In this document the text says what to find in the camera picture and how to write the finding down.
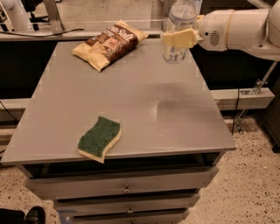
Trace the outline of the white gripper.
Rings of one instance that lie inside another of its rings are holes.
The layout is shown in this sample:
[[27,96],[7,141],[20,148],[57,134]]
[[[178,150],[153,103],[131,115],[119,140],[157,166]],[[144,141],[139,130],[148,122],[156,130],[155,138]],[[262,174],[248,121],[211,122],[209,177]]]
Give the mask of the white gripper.
[[166,46],[193,48],[199,45],[208,51],[227,50],[228,23],[234,10],[215,10],[206,15],[198,15],[199,32],[193,28],[182,31],[164,32],[161,36]]

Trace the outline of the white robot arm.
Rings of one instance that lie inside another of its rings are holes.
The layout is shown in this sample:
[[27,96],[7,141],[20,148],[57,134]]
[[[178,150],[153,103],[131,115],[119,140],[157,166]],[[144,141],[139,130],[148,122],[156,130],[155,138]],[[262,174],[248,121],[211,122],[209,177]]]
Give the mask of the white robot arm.
[[248,0],[254,10],[215,10],[194,18],[181,31],[162,34],[165,46],[208,51],[240,50],[257,58],[280,60],[280,2],[269,6],[262,0]]

